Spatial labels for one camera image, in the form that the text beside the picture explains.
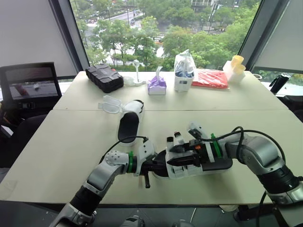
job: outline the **plastic bag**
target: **plastic bag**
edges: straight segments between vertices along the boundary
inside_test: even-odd
[[[177,77],[194,77],[195,68],[195,62],[189,50],[176,55],[174,70]]]
[[[159,66],[156,71],[156,76],[149,80],[147,83],[147,89],[149,95],[165,95],[166,94],[166,82],[163,77],[160,77],[160,70],[162,66]]]
[[[193,86],[228,88],[227,78],[223,71],[196,69]]]

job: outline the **black cable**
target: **black cable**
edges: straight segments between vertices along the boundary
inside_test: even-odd
[[[142,138],[144,141],[147,140],[147,137],[146,137],[146,136],[128,136],[128,137],[125,137],[124,139],[119,140],[118,142],[116,142],[113,146],[111,146],[111,147],[105,152],[105,154],[102,156],[102,158],[101,158],[99,164],[103,161],[105,155],[106,155],[108,152],[110,152],[111,149],[114,148],[117,144],[123,142],[124,140],[132,139],[132,138]]]
[[[241,159],[240,159],[240,150],[241,150],[241,146],[242,146],[242,142],[244,140],[244,129],[241,127],[241,126],[238,126],[236,127],[234,130],[232,131],[237,131],[238,129],[240,129],[240,139],[239,139],[239,143],[238,143],[238,146],[237,146],[237,151],[236,151],[236,158],[237,160],[242,163],[242,164],[245,164]]]
[[[232,131],[230,133],[227,133],[225,135],[222,135],[222,136],[219,136],[219,137],[216,137],[216,138],[213,138],[213,139],[200,138],[200,140],[201,141],[206,141],[206,142],[214,142],[214,141],[218,141],[218,140],[224,139],[225,137],[228,137],[228,136],[231,136],[231,135],[234,135],[234,134],[237,134],[237,133],[241,133],[241,132],[242,131]],[[282,147],[278,144],[278,142],[274,138],[272,138],[271,136],[267,135],[266,133],[263,133],[263,132],[257,131],[257,130],[243,130],[243,132],[253,132],[253,133],[261,134],[261,135],[269,138],[278,147],[278,149],[279,149],[279,151],[281,153],[281,157],[285,161],[284,151],[283,151]]]
[[[257,210],[257,216],[256,216],[256,227],[260,227],[260,213],[261,213],[261,207],[263,206],[265,197],[266,197],[266,192],[263,193],[261,201],[259,203],[259,207]]]
[[[239,162],[241,162],[241,160],[239,159],[239,156],[240,156],[240,149],[241,149],[241,145],[242,145],[242,141],[243,141],[242,135],[243,135],[244,132],[253,132],[253,133],[261,134],[261,135],[269,138],[278,147],[278,149],[279,149],[279,151],[281,153],[282,159],[284,160],[284,162],[286,162],[285,154],[284,154],[284,151],[281,148],[280,144],[278,144],[278,142],[274,138],[272,138],[271,136],[269,136],[266,133],[261,132],[261,131],[257,131],[257,130],[243,130],[243,128],[241,126],[238,126],[232,132],[227,133],[225,135],[222,135],[220,137],[217,137],[217,138],[214,138],[214,139],[203,139],[203,138],[201,138],[201,140],[202,141],[207,141],[207,142],[213,142],[213,141],[221,140],[221,139],[223,139],[225,137],[228,137],[228,136],[231,136],[231,135],[234,135],[234,134],[237,134],[237,133],[241,133],[239,144],[238,144],[238,147],[237,147],[237,153],[236,153],[237,159],[239,160]],[[266,197],[266,192],[263,193],[263,196],[262,196],[261,201],[260,201],[259,206],[258,206],[258,211],[257,211],[257,216],[256,216],[256,227],[260,226],[260,212],[261,212],[261,208],[263,206],[263,202],[264,202],[265,197]]]

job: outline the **white table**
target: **white table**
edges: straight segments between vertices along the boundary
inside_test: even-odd
[[[116,142],[118,119],[118,114],[103,111],[52,110],[0,184],[0,199],[69,202],[103,153]],[[166,137],[176,130],[185,139],[191,138],[186,133],[191,120],[217,136],[238,125],[265,132],[280,143],[293,173],[303,175],[303,124],[289,110],[145,111],[140,134],[148,136],[161,151]],[[258,203],[264,191],[257,177],[236,160],[223,174],[179,180],[150,174],[150,183],[151,188],[145,189],[143,177],[118,176],[101,203],[250,204]]]
[[[135,76],[135,72],[121,72],[123,76]],[[150,79],[154,72],[140,72]],[[147,85],[123,87],[109,95],[121,99],[125,104],[133,99],[141,99],[146,110],[286,110],[271,92],[269,92],[250,72],[240,85],[230,84],[229,89],[194,87],[186,93],[174,90],[174,72],[161,72],[167,82],[165,96],[150,96]],[[80,72],[63,97],[54,107],[55,110],[98,110],[103,93]]]

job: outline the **green ring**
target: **green ring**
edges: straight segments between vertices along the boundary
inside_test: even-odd
[[[216,138],[216,137],[214,136],[213,133],[211,134],[211,138],[212,138],[212,139],[215,139],[215,138]],[[222,157],[218,142],[217,142],[217,141],[214,141],[213,144],[214,144],[214,149],[215,149],[215,151],[216,151],[216,153],[217,153],[217,156],[218,156],[218,157]]]

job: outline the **white cable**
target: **white cable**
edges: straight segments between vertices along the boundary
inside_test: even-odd
[[[197,208],[194,209],[194,212],[193,212],[193,214],[191,215],[190,223],[192,223],[192,220],[193,220],[193,218],[194,218],[194,215],[195,215],[196,210],[197,210]]]

